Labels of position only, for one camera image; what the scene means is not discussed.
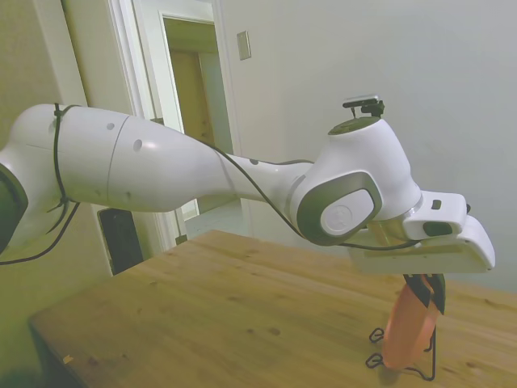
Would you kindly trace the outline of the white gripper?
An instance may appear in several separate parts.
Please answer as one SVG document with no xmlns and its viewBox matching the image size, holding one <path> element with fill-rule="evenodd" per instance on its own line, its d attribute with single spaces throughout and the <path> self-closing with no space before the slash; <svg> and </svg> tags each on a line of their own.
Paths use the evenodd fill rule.
<svg viewBox="0 0 517 388">
<path fill-rule="evenodd" d="M 495 267 L 495 251 L 482 224 L 466 217 L 463 230 L 438 238 L 425 239 L 417 247 L 393 251 L 350 249 L 352 263 L 362 272 L 405 274 L 406 284 L 415 297 L 428 308 L 433 289 L 434 303 L 445 313 L 446 283 L 443 274 L 483 273 Z M 431 276 L 431 287 L 425 276 Z"/>
</svg>

